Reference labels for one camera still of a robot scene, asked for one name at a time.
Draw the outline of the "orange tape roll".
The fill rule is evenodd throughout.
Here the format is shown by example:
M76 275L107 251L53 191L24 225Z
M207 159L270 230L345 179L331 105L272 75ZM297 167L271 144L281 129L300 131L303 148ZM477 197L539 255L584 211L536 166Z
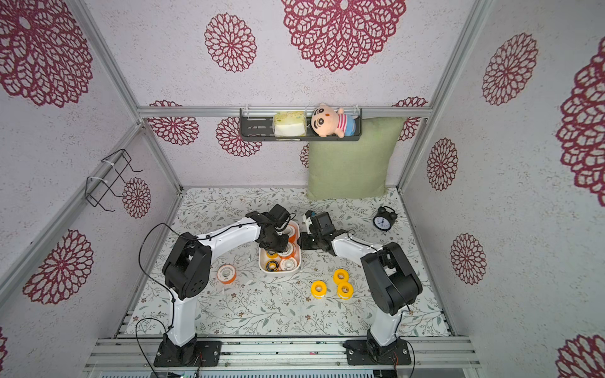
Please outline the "orange tape roll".
M288 243L286 251L279 252L278 255L281 258L294 258L297 252L299 252L299 246L294 243Z
M224 264L217 270L217 280L222 284L231 284L236 280L236 268L230 264Z
M299 263L296 258L283 258L280 260L280 271L291 272L299 267Z
M288 235L288 242L296 243L299 239L299 225L294 221L290 221L287 228L285 228L285 234Z

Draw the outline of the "white plastic storage box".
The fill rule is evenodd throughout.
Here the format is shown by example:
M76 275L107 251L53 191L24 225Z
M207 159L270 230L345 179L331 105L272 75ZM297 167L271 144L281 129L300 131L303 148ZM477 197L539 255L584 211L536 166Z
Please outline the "white plastic storage box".
M281 272L281 271L279 271L279 272L267 272L266 271L266 263L267 263L267 261L269 261L269 260L278 260L278 261L280 261L283 258L281 258L279 256L278 258L275 258L275 259L269 259L266 256L266 250L265 249L262 249L262 248L258 249L258 267L261 269L262 272L264 272L266 275L269 275L269 276L275 276L275 277L282 276L282 277L285 277L285 276L291 276L294 273L298 272L299 269L300 269L300 267L301 267L301 264L302 264L302 253L301 253L300 246L299 246L299 252L296 253L296 256L294 256L294 258L296 258L297 261L298 261L298 263L299 263L299 267L296 270L291 271L291 272Z

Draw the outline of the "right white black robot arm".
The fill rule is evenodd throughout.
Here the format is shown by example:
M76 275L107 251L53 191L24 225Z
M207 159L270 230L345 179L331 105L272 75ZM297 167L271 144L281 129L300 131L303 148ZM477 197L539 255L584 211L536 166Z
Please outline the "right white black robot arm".
M367 333L366 349L375 358L395 351L401 312L422 294L422 282L395 242L381 247L349 236L343 230L321 236L302 232L298 242L302 250L323 250L362 267L370 294L378 308Z

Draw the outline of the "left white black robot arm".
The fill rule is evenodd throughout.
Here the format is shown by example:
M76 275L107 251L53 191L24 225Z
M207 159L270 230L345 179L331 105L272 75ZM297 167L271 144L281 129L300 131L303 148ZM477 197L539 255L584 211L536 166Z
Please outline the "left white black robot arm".
M290 222L288 215L277 218L256 212L215 232L193 236L180 234L166 260L162 274L165 286L173 295L173 311L166 333L177 348L196 338L196 297L210 281L212 263L223 254L251 242L273 252L288 249L288 236L283 233Z

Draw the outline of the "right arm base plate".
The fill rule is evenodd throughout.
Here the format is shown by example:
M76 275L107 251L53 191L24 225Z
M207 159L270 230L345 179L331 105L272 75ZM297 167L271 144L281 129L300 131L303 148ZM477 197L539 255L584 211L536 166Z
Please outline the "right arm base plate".
M387 346L381 346L371 332L368 332L365 340L346 340L343 347L346 350L348 365L412 364L412 354L408 344L400 337L396 337Z

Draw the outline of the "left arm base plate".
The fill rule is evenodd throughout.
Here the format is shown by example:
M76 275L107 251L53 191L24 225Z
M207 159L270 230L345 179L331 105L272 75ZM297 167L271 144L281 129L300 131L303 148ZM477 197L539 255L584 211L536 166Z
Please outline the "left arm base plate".
M197 340L197 335L179 347L173 343L168 334L162 337L153 366L173 367L217 367L222 352L222 342L215 340Z

